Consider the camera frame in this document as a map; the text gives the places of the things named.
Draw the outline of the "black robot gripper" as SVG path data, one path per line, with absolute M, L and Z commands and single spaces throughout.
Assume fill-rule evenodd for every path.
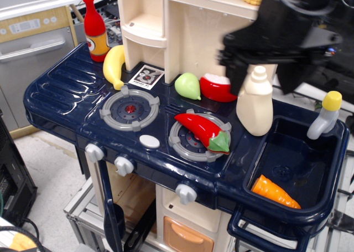
M 283 94 L 293 92 L 317 64 L 301 58 L 322 56 L 328 47 L 341 43 L 336 32 L 318 27 L 338 0 L 262 0 L 256 20 L 228 33 L 219 61 L 226 67 L 230 92 L 238 95 L 249 64 L 280 63 L 276 74 Z

